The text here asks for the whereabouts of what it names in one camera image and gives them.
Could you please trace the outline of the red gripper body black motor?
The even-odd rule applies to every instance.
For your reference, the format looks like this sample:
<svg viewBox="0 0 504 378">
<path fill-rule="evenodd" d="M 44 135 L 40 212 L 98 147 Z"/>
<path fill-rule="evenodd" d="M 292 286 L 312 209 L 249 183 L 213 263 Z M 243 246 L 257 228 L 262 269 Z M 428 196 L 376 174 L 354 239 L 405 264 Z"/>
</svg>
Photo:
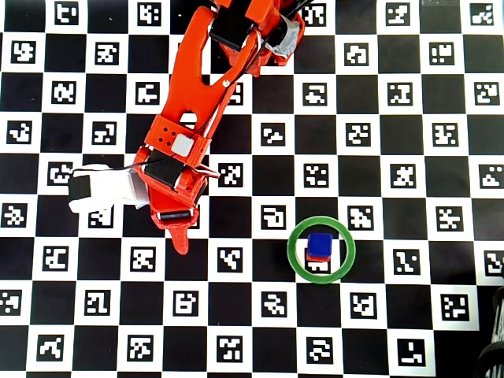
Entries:
<svg viewBox="0 0 504 378">
<path fill-rule="evenodd" d="M 149 176 L 145 169 L 135 171 L 147 186 L 150 215 L 160 229 L 192 227 L 198 219 L 198 200 L 208 184 L 208 177 L 193 169 L 184 169 L 175 188 Z"/>
</svg>

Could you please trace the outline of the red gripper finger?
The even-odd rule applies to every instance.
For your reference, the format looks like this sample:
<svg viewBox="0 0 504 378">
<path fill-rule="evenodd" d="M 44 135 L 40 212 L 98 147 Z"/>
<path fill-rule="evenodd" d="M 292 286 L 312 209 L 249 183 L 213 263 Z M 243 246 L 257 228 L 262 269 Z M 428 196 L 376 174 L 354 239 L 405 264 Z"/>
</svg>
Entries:
<svg viewBox="0 0 504 378">
<path fill-rule="evenodd" d="M 189 251 L 189 239 L 187 235 L 189 227 L 189 224 L 170 224 L 167 228 L 174 249 L 180 255 L 185 255 Z"/>
</svg>

